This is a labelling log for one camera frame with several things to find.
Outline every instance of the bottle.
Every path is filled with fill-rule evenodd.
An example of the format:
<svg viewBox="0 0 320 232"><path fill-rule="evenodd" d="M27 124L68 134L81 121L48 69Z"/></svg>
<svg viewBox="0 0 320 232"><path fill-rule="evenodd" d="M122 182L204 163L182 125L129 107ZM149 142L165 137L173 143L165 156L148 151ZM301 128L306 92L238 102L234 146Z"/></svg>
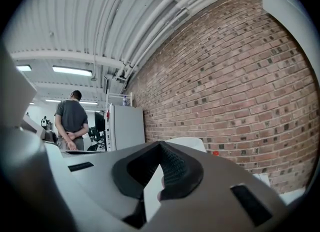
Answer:
<svg viewBox="0 0 320 232"><path fill-rule="evenodd" d="M127 105L127 96L123 96L122 106L126 106L126 105Z"/></svg>

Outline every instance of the gray t-shirt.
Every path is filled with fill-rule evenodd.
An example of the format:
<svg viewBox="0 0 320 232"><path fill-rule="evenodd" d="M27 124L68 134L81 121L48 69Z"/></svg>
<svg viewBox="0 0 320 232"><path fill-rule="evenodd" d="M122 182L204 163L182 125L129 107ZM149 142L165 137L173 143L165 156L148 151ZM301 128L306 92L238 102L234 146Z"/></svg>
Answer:
<svg viewBox="0 0 320 232"><path fill-rule="evenodd" d="M61 101L54 115L61 116L61 123L66 132L78 132L82 129L83 124L88 123L86 111L76 100Z"/></svg>

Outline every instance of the ceiling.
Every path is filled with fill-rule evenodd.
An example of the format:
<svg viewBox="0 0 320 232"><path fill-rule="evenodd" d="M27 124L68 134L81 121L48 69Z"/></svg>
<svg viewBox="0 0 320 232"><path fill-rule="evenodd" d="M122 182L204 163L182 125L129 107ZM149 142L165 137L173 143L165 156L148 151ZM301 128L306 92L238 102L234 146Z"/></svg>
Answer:
<svg viewBox="0 0 320 232"><path fill-rule="evenodd" d="M86 101L105 106L104 77L120 93L179 26L217 0L24 0L3 40L36 100L66 99L79 89ZM54 72L52 66L87 69L90 77Z"/></svg>

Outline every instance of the fluorescent light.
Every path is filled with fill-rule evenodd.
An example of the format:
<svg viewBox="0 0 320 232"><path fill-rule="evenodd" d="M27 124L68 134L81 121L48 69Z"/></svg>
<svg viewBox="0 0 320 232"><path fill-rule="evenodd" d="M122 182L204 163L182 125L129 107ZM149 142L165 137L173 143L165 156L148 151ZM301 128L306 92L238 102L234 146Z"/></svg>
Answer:
<svg viewBox="0 0 320 232"><path fill-rule="evenodd" d="M57 99L46 99L46 102L61 102L61 100L57 100Z"/></svg>
<svg viewBox="0 0 320 232"><path fill-rule="evenodd" d="M89 105L98 105L96 102L86 102L86 101L80 101L81 104L89 104Z"/></svg>
<svg viewBox="0 0 320 232"><path fill-rule="evenodd" d="M29 65L19 65L16 68L20 71L31 71L31 67Z"/></svg>
<svg viewBox="0 0 320 232"><path fill-rule="evenodd" d="M92 77L92 72L90 70L64 67L64 66L52 66L52 69L54 72Z"/></svg>

